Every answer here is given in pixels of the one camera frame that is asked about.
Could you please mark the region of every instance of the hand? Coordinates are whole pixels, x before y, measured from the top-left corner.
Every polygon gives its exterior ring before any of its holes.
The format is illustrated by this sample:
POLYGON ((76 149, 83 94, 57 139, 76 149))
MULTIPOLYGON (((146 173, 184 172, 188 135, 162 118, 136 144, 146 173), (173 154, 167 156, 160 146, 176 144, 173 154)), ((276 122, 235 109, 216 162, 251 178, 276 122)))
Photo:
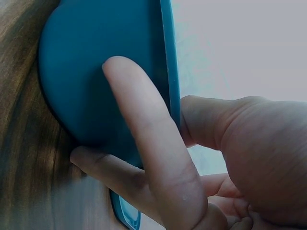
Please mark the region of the hand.
POLYGON ((84 147, 71 162, 170 230, 307 227, 307 105, 185 97, 181 133, 131 60, 103 65, 144 171, 84 147), (223 153, 228 174, 199 176, 186 146, 223 153))

